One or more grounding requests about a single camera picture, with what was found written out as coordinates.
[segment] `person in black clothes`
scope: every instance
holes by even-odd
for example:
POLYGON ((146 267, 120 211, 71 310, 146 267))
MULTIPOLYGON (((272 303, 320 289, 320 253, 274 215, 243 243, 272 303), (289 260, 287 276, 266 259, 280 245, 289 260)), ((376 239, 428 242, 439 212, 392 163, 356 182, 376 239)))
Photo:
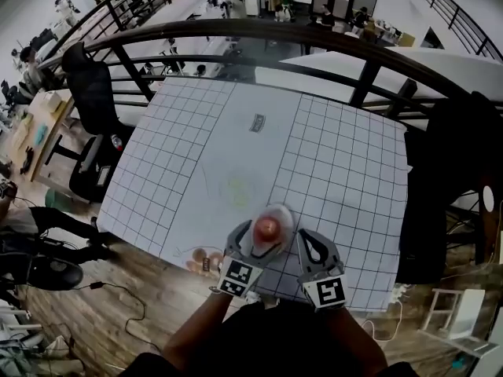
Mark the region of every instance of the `person in black clothes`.
POLYGON ((329 31, 332 30, 332 27, 336 24, 336 18, 330 13, 329 7, 324 4, 323 5, 323 13, 321 15, 321 26, 324 29, 329 31))
MULTIPOLYGON (((307 27, 320 29, 321 25, 318 23, 318 18, 316 16, 310 16, 309 22, 306 24, 307 27)), ((311 54, 311 45, 304 45, 306 55, 311 54)))
POLYGON ((369 20, 369 14, 367 14, 367 12, 368 10, 366 7, 361 7, 354 16, 352 32, 358 35, 358 37, 362 36, 365 23, 369 20))
POLYGON ((349 312, 281 300, 241 307, 222 322, 233 296, 211 293, 161 356, 142 353, 120 375, 338 375, 417 377, 408 363, 388 367, 377 343, 349 312))

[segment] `black pants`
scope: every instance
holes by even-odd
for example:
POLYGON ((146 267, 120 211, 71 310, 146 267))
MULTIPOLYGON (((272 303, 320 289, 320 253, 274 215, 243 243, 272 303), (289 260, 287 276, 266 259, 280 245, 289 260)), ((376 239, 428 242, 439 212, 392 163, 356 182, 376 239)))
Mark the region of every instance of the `black pants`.
MULTIPOLYGON (((51 228, 59 228, 91 241, 98 238, 98 231, 93 226, 77 221, 55 208, 32 207, 30 211, 40 234, 51 228)), ((100 248, 99 245, 73 250, 46 243, 40 246, 40 254, 60 258, 74 264, 82 264, 97 260, 97 248, 100 248)))

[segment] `green trash bin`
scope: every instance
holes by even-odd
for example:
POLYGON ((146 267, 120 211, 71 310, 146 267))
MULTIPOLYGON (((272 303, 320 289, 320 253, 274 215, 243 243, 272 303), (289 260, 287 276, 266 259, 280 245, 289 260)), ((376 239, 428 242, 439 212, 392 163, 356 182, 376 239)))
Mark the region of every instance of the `green trash bin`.
POLYGON ((57 192, 51 188, 47 190, 46 194, 46 207, 56 208, 57 210, 63 212, 70 212, 76 214, 78 212, 75 201, 63 194, 62 192, 57 192))

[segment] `white chair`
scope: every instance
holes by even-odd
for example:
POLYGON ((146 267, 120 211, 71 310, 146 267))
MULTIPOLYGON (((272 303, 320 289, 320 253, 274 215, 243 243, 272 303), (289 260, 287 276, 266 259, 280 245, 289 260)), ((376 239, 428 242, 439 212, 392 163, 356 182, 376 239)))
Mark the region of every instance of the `white chair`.
POLYGON ((473 328, 479 316, 484 300, 485 291, 482 289, 467 289, 465 291, 451 291, 447 289, 433 289, 435 295, 423 326, 418 330, 421 334, 454 346, 472 356, 481 358, 498 348, 492 342, 484 341, 472 336, 473 328), (452 295, 453 302, 449 309, 435 309, 439 296, 452 295), (433 316, 445 316, 442 328, 432 329, 428 326, 433 316))

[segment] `white round object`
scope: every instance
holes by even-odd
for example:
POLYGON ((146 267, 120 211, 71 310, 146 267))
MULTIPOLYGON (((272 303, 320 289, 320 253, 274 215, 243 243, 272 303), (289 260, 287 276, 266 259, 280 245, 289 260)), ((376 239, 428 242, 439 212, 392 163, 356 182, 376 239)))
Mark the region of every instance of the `white round object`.
POLYGON ((487 212, 492 212, 494 209, 494 196, 493 191, 490 189, 488 185, 484 187, 482 196, 484 199, 484 206, 486 207, 487 212))

